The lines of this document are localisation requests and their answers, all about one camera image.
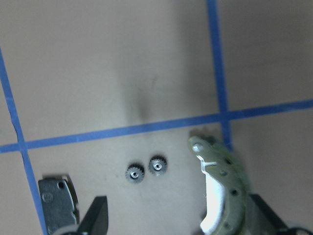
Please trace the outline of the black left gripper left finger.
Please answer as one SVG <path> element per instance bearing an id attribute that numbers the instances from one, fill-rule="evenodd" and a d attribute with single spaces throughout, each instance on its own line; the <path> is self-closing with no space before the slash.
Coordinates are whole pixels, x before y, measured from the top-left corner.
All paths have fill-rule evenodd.
<path id="1" fill-rule="evenodd" d="M 81 221 L 78 235 L 106 235 L 108 232 L 108 201 L 106 196 L 97 196 Z"/>

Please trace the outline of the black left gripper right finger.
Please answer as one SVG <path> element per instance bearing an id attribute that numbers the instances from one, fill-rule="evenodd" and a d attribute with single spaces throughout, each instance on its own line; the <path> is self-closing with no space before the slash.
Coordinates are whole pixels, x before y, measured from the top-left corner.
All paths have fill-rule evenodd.
<path id="1" fill-rule="evenodd" d="M 251 235 L 290 235 L 289 227 L 258 194 L 247 197 L 246 227 Z"/>

